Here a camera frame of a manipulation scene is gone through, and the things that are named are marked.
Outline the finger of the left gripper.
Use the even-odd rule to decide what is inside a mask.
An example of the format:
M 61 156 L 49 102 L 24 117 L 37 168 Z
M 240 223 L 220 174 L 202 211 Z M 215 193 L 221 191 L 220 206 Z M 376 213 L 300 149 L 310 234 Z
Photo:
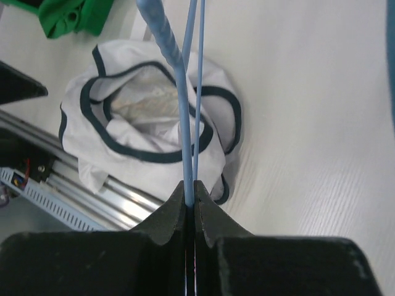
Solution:
M 1 62 L 1 105 L 46 97 L 47 88 L 39 81 Z

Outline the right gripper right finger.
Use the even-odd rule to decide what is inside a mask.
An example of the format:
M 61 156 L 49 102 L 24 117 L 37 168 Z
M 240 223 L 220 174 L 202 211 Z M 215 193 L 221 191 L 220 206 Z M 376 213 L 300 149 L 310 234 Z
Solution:
M 352 240 L 258 236 L 194 184 L 198 295 L 381 295 L 369 262 Z

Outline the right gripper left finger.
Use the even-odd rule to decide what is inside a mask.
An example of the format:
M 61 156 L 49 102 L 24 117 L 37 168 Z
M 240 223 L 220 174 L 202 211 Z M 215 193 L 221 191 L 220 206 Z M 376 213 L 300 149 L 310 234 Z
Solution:
M 2 295 L 184 295 L 184 189 L 127 231 L 20 232 L 1 244 Z

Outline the white navy-trimmed tank top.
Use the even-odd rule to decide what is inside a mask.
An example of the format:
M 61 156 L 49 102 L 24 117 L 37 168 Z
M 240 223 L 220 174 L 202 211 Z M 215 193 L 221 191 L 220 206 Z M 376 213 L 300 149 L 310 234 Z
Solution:
M 59 140 L 78 160 L 82 184 L 99 192 L 115 179 L 167 200 L 183 177 L 174 74 L 149 41 L 98 44 L 93 63 L 72 79 L 60 105 Z M 187 70 L 191 143 L 194 143 L 198 55 Z M 227 176 L 240 142 L 242 110 L 232 84 L 215 63 L 202 70 L 198 178 L 211 198 L 230 196 Z

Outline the blue hanger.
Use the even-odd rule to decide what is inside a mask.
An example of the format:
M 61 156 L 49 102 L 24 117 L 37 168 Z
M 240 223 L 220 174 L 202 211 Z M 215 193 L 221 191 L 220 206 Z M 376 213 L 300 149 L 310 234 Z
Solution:
M 201 119 L 201 88 L 202 88 L 202 58 L 203 43 L 199 41 L 198 51 L 198 86 L 196 98 L 196 118 L 194 143 L 191 143 L 191 130 L 189 119 L 189 100 L 186 81 L 186 70 L 189 65 L 189 56 L 194 32 L 197 1 L 189 4 L 183 46 L 180 49 L 175 40 L 168 18 L 166 17 L 162 1 L 137 1 L 138 10 L 149 27 L 163 57 L 173 68 L 178 92 L 178 108 L 180 116 L 182 163 L 184 177 L 185 204 L 191 208 L 194 205 L 193 182 L 197 180 L 199 163 L 199 133 Z

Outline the teal tank top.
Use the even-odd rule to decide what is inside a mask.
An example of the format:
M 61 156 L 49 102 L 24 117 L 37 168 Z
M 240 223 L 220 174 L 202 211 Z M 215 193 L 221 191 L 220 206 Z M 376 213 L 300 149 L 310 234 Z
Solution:
M 388 81 L 391 98 L 391 117 L 395 120 L 395 1 L 386 1 L 386 58 L 388 64 Z

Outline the green garment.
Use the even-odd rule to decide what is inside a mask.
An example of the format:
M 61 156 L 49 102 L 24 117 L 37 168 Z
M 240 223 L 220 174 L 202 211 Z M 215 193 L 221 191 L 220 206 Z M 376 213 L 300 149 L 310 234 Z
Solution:
M 113 3 L 113 0 L 43 1 L 38 18 L 48 39 L 81 31 L 99 36 Z

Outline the silver clothes rack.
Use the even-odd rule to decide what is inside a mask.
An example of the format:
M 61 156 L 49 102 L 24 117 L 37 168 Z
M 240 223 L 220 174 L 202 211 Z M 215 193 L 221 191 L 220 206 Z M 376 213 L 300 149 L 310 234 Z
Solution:
M 133 41 L 151 41 L 152 39 L 152 33 L 139 11 L 134 16 L 129 39 Z

